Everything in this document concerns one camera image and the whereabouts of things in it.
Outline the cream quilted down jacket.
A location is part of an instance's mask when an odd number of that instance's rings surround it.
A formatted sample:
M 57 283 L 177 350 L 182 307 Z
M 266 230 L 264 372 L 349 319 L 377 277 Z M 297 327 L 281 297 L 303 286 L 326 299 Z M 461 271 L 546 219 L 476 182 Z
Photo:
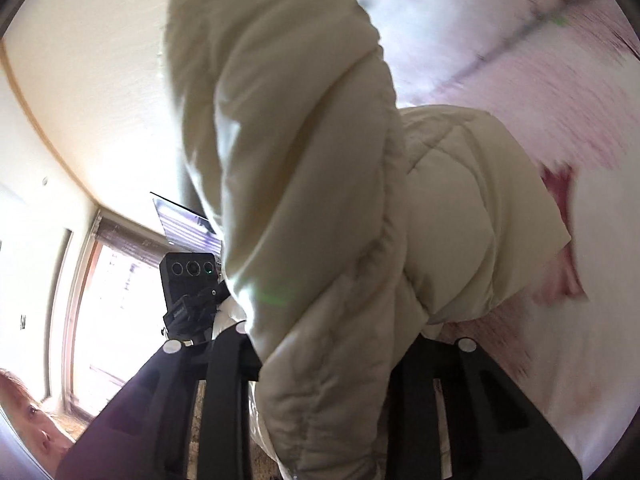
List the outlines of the cream quilted down jacket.
M 393 367 L 570 241 L 497 118 L 401 110 L 357 0 L 169 0 L 186 172 L 262 361 L 258 440 L 288 479 L 378 479 Z

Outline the black flat television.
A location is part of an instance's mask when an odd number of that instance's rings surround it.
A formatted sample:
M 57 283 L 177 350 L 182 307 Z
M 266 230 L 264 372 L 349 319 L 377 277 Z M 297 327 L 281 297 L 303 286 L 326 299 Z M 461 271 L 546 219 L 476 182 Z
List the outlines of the black flat television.
M 151 196 L 169 244 L 189 252 L 221 256 L 221 240 L 206 218 L 155 193 Z

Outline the pink floral bed sheet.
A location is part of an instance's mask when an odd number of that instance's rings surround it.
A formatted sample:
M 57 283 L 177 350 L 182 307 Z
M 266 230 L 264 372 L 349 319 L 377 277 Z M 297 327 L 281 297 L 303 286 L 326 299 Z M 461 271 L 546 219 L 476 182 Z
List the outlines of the pink floral bed sheet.
M 495 116 L 570 241 L 442 341 L 480 344 L 589 479 L 639 474 L 639 0 L 359 0 L 398 103 Z

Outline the window with blind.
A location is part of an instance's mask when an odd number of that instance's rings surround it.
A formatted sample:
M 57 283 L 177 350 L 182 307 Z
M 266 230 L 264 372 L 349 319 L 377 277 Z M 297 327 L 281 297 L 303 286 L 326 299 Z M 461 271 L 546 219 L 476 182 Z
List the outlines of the window with blind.
M 106 209 L 72 233 L 56 283 L 47 342 L 48 401 L 94 419 L 163 340 L 158 265 L 169 244 Z

